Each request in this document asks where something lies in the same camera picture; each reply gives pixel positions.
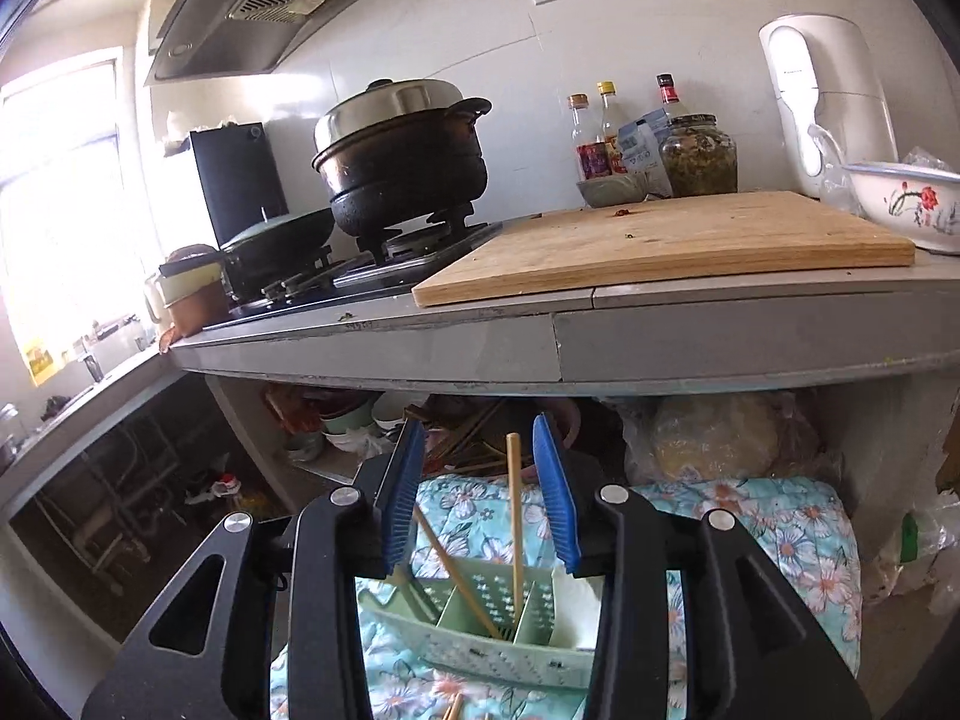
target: cutting board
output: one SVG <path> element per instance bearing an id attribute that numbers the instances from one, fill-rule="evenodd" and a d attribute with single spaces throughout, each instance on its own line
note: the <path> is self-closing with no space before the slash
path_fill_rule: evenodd
<path id="1" fill-rule="evenodd" d="M 558 211 L 414 287 L 419 306 L 693 276 L 913 265 L 914 245 L 792 191 Z"/>

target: utensil holder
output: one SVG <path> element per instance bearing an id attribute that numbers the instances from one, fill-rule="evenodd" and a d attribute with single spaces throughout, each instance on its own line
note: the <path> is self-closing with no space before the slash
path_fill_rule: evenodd
<path id="1" fill-rule="evenodd" d="M 514 619 L 512 567 L 483 560 L 455 560 L 472 581 L 477 600 L 493 624 L 509 635 Z M 513 641 L 487 637 L 449 579 L 419 581 L 434 604 L 443 608 L 435 626 L 416 619 L 402 593 L 394 592 L 390 600 L 381 603 L 370 591 L 362 590 L 358 600 L 424 661 L 451 672 L 527 688 L 589 687 L 593 653 L 548 646 L 554 620 L 550 569 L 525 568 L 525 604 Z"/>

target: silver screw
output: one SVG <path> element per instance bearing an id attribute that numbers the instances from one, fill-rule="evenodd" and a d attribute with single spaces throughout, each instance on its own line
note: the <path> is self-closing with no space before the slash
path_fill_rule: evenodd
<path id="1" fill-rule="evenodd" d="M 229 533 L 240 533 L 240 531 L 246 531 L 246 529 L 251 525 L 253 525 L 253 517 L 246 512 L 229 514 L 227 519 L 224 519 L 224 528 L 226 528 Z"/>
<path id="2" fill-rule="evenodd" d="M 360 490 L 357 488 L 337 488 L 330 493 L 330 503 L 334 506 L 349 506 L 360 500 Z"/>
<path id="3" fill-rule="evenodd" d="M 723 509 L 714 509 L 707 517 L 707 521 L 718 531 L 728 531 L 736 525 L 736 519 L 733 518 L 733 515 Z"/>
<path id="4" fill-rule="evenodd" d="M 606 487 L 600 488 L 600 499 L 607 503 L 619 505 L 626 503 L 628 498 L 630 498 L 630 493 L 627 493 L 627 490 L 621 488 L 620 485 L 606 485 Z"/>

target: gas stove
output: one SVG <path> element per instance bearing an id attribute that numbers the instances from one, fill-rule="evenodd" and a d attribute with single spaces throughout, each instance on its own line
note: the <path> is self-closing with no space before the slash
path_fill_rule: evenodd
<path id="1" fill-rule="evenodd" d="M 491 239 L 502 226 L 464 226 L 447 221 L 428 224 L 414 232 L 374 242 L 368 247 L 371 250 L 333 263 L 330 247 L 324 247 L 312 268 L 275 281 L 264 288 L 261 300 L 231 309 L 230 319 L 205 329 L 409 293 L 419 282 Z"/>

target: kitchen counter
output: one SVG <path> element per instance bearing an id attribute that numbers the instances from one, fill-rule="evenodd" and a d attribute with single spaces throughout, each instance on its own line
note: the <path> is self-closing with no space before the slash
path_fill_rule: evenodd
<path id="1" fill-rule="evenodd" d="M 7 519 L 86 447 L 184 375 L 157 348 L 130 357 L 47 422 L 0 474 L 0 512 Z"/>
<path id="2" fill-rule="evenodd" d="M 960 364 L 960 258 L 628 284 L 421 309 L 411 295 L 206 331 L 178 367 L 364 389 L 669 394 Z"/>

